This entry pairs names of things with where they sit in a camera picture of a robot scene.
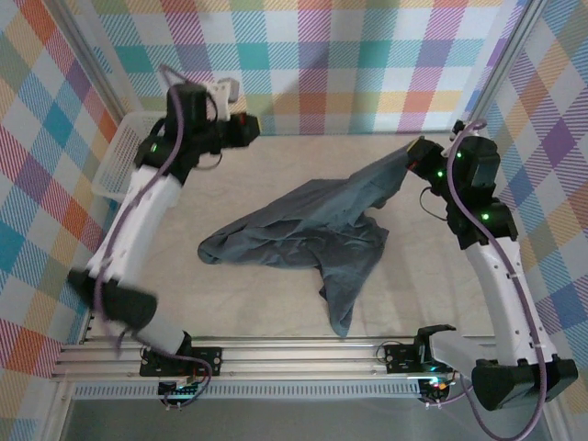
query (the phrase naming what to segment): colorful plaid pattern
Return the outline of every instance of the colorful plaid pattern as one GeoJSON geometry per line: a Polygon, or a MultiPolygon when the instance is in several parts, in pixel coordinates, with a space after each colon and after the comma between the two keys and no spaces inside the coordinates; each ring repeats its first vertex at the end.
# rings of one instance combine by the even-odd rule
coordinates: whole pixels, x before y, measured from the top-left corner
{"type": "Polygon", "coordinates": [[[0,4],[0,440],[37,402],[85,307],[63,282],[116,207],[90,182],[116,124],[40,0],[0,4]]]}
{"type": "Polygon", "coordinates": [[[581,373],[565,394],[579,434],[588,430],[586,23],[588,0],[551,0],[488,115],[539,314],[581,373]]]}
{"type": "MultiPolygon", "coordinates": [[[[142,106],[164,109],[162,62],[232,76],[265,134],[445,130],[470,111],[527,0],[93,0],[142,106]],[[511,19],[481,55],[502,4],[511,19]],[[476,73],[475,66],[485,68],[476,73]]],[[[87,17],[79,16],[80,23],[87,17]]],[[[86,30],[96,57],[103,48],[86,30]]]]}

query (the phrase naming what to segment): white basket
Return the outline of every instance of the white basket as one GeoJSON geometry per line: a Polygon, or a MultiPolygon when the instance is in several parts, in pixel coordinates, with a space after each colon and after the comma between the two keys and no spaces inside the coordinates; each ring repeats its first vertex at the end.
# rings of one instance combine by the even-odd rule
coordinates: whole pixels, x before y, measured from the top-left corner
{"type": "Polygon", "coordinates": [[[122,202],[139,144],[164,116],[165,112],[131,112],[122,119],[92,181],[94,194],[122,202]]]}

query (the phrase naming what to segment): purple cable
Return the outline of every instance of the purple cable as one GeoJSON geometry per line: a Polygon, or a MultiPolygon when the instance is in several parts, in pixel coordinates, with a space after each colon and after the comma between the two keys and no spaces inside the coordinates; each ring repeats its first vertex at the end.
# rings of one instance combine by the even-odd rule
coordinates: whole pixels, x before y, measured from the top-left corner
{"type": "MultiPolygon", "coordinates": [[[[483,119],[477,119],[468,124],[468,126],[457,136],[457,138],[453,142],[453,146],[451,147],[451,151],[449,152],[449,157],[447,161],[447,183],[449,184],[449,192],[451,193],[451,197],[455,201],[459,210],[464,214],[466,218],[469,219],[469,221],[471,221],[471,223],[474,224],[475,227],[477,227],[482,232],[482,234],[484,234],[484,236],[488,238],[488,241],[492,244],[492,246],[500,256],[501,260],[503,261],[504,266],[506,266],[506,270],[508,271],[508,273],[511,275],[515,275],[515,267],[508,258],[508,255],[506,255],[506,252],[498,243],[496,238],[492,235],[492,233],[484,226],[484,224],[481,223],[478,219],[476,219],[476,217],[473,214],[469,212],[468,208],[463,204],[463,202],[459,198],[455,182],[453,182],[453,163],[455,162],[459,145],[468,133],[474,130],[481,130],[484,127],[486,127],[486,121],[484,121],[483,119]]],[[[529,304],[526,301],[525,292],[518,277],[511,277],[511,280],[514,283],[516,294],[518,295],[518,298],[521,301],[521,305],[523,306],[523,312],[525,314],[526,322],[529,326],[529,331],[531,333],[531,338],[533,340],[533,346],[535,347],[535,352],[537,353],[537,362],[539,364],[539,397],[537,399],[537,405],[535,407],[535,411],[533,412],[533,416],[526,424],[525,428],[518,435],[503,438],[494,434],[482,421],[476,404],[469,395],[468,389],[465,387],[465,381],[463,379],[463,376],[460,378],[461,385],[464,387],[463,393],[465,393],[465,396],[468,399],[469,404],[471,405],[471,410],[474,413],[476,421],[478,421],[478,424],[480,425],[484,433],[486,433],[486,435],[488,435],[492,439],[495,439],[496,441],[520,441],[522,439],[525,439],[533,431],[533,429],[539,422],[539,419],[541,418],[541,412],[543,411],[543,405],[545,403],[548,389],[547,367],[545,364],[545,358],[543,357],[543,352],[541,351],[539,334],[537,332],[537,327],[535,326],[535,322],[533,320],[531,308],[529,307],[529,304]]]]}
{"type": "MultiPolygon", "coordinates": [[[[177,154],[180,151],[180,147],[182,145],[182,136],[184,135],[184,115],[182,115],[182,111],[181,111],[182,106],[180,103],[180,98],[177,95],[177,92],[174,90],[174,88],[172,88],[172,82],[170,81],[168,74],[171,73],[184,81],[189,81],[189,80],[187,78],[185,78],[182,74],[176,72],[174,69],[172,69],[169,66],[166,66],[165,64],[162,64],[159,67],[159,70],[162,73],[162,77],[164,78],[165,84],[167,85],[167,87],[170,90],[172,101],[174,102],[175,113],[177,115],[177,133],[178,134],[177,134],[177,137],[175,138],[174,149],[172,150],[172,152],[170,153],[169,157],[164,162],[164,164],[157,170],[155,175],[145,185],[145,187],[143,187],[141,190],[139,190],[137,195],[129,202],[129,204],[122,211],[122,213],[119,217],[119,220],[117,221],[114,228],[112,229],[112,234],[110,235],[110,237],[107,240],[107,246],[104,250],[104,256],[102,257],[102,262],[100,262],[100,268],[98,269],[98,274],[96,276],[96,287],[94,289],[94,310],[97,312],[98,317],[100,317],[100,320],[102,320],[102,323],[104,324],[107,338],[113,341],[114,350],[115,350],[117,356],[120,355],[120,345],[122,343],[122,335],[124,335],[124,333],[121,334],[118,339],[115,339],[115,337],[112,335],[112,332],[110,332],[110,329],[107,325],[108,319],[107,319],[107,316],[104,312],[104,304],[102,301],[102,283],[104,281],[104,277],[106,275],[108,266],[110,265],[110,258],[112,256],[112,249],[114,248],[114,244],[116,243],[117,238],[119,237],[120,231],[122,230],[122,226],[124,225],[125,221],[129,217],[130,213],[139,205],[143,196],[145,196],[147,194],[147,192],[153,188],[153,186],[159,180],[159,178],[162,177],[164,175],[165,171],[172,165],[172,162],[177,157],[177,154]]],[[[134,335],[134,336],[135,336],[135,339],[137,341],[139,341],[140,343],[143,343],[144,345],[151,346],[147,342],[142,342],[136,335],[134,335]]],[[[191,356],[178,356],[175,354],[170,354],[170,353],[165,352],[161,348],[157,348],[157,347],[153,347],[153,346],[151,346],[151,349],[153,350],[153,352],[161,354],[162,356],[167,356],[169,358],[174,358],[174,359],[183,360],[183,361],[193,361],[195,363],[199,363],[200,365],[204,366],[204,368],[206,368],[207,373],[208,373],[207,381],[205,382],[204,386],[198,390],[199,393],[197,393],[194,397],[192,397],[190,400],[185,402],[184,406],[187,406],[191,402],[193,402],[208,387],[208,385],[210,383],[210,379],[212,377],[212,368],[210,367],[210,364],[208,362],[206,362],[205,360],[202,360],[200,358],[194,358],[191,356]]]]}

